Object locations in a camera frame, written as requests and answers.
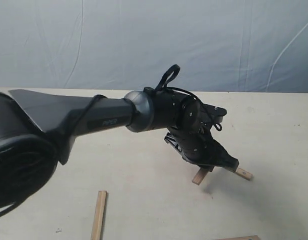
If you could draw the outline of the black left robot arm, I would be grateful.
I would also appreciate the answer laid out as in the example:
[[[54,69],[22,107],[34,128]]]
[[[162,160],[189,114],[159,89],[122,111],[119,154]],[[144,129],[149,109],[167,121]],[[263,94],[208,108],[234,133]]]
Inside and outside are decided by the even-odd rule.
[[[66,164],[77,137],[126,127],[167,129],[165,141],[190,164],[234,172],[238,159],[216,141],[227,111],[176,87],[146,87],[123,98],[0,92],[0,217],[19,207]]]

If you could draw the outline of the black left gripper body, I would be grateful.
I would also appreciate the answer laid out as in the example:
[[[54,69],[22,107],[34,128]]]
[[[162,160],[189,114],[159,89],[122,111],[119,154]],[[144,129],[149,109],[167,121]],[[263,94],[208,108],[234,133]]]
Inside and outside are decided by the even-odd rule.
[[[209,130],[202,133],[169,127],[168,133],[184,160],[191,164],[213,164],[214,139]]]

